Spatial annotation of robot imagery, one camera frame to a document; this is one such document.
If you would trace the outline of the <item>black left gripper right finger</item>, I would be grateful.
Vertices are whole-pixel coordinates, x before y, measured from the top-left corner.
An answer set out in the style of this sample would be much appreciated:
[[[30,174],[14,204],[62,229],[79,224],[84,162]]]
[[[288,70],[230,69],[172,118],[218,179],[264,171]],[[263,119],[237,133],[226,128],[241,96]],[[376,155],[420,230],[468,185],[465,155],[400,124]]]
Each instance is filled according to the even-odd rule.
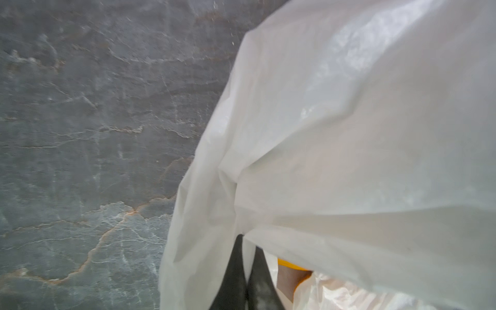
[[[266,257],[257,247],[247,285],[248,310],[285,310],[274,287]]]

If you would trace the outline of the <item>white plastic bag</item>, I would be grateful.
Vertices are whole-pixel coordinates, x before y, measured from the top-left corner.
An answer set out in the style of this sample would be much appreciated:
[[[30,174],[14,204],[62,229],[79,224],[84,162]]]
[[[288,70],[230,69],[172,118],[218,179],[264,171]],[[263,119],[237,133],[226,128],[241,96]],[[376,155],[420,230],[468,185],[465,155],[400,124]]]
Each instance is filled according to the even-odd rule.
[[[290,1],[248,32],[182,180],[162,309],[240,235],[374,293],[495,308],[495,2]]]

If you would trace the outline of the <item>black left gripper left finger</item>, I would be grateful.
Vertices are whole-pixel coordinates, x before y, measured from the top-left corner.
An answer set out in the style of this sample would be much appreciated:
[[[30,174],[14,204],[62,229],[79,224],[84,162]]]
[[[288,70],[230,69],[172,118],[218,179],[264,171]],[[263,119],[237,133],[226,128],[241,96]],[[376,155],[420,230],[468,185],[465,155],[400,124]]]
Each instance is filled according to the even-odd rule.
[[[210,310],[244,310],[247,302],[247,282],[243,263],[243,235],[238,235],[221,286]]]

